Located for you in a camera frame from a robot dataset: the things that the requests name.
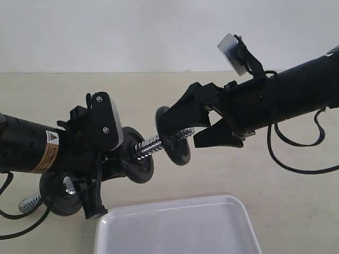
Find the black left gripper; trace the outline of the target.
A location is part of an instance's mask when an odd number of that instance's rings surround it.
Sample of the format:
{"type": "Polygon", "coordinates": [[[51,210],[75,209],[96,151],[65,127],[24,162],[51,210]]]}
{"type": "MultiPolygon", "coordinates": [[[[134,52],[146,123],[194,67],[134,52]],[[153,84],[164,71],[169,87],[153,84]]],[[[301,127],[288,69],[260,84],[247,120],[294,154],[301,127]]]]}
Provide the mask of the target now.
{"type": "MultiPolygon", "coordinates": [[[[86,178],[95,172],[100,152],[106,150],[103,133],[105,111],[90,105],[76,106],[69,112],[68,121],[57,121],[61,130],[61,149],[58,154],[57,172],[66,176],[86,178]]],[[[102,181],[126,177],[124,168],[116,157],[102,162],[102,181]]],[[[101,200],[101,182],[81,179],[79,198],[86,219],[98,219],[107,214],[101,200]]]]}

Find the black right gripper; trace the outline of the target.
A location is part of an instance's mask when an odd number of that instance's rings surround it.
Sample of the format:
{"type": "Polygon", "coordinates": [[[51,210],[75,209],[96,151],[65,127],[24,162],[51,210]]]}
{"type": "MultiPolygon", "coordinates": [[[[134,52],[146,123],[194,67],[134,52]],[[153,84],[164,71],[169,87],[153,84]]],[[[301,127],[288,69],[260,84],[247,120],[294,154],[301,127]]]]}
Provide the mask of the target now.
{"type": "Polygon", "coordinates": [[[202,86],[195,82],[160,116],[160,133],[172,134],[185,128],[203,127],[205,129],[193,137],[196,148],[242,148],[242,139],[254,136],[256,132],[241,128],[231,109],[232,105],[224,88],[214,83],[202,86]],[[208,111],[215,111],[221,119],[211,125],[208,111]]]}

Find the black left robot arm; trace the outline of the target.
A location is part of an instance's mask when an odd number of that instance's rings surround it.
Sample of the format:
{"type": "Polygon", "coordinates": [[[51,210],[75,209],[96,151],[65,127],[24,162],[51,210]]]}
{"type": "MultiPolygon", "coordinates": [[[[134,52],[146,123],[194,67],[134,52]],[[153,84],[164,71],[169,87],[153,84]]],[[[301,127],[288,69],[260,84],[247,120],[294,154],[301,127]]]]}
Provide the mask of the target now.
{"type": "Polygon", "coordinates": [[[39,204],[59,216],[107,213],[101,183],[111,153],[123,142],[116,109],[77,106],[57,127],[1,115],[1,172],[41,176],[39,204]]]}

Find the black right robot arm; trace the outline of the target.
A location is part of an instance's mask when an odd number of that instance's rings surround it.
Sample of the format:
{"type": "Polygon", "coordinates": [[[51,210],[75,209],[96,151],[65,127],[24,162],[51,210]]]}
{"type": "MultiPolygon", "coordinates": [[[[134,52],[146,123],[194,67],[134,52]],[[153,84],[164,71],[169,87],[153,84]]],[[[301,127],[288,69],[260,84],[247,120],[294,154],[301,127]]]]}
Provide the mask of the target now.
{"type": "Polygon", "coordinates": [[[173,135],[200,127],[197,148],[241,148],[256,130],[324,107],[338,107],[338,51],[268,77],[245,45],[231,55],[244,64],[252,79],[224,87],[191,84],[157,120],[160,134],[173,135]]]}

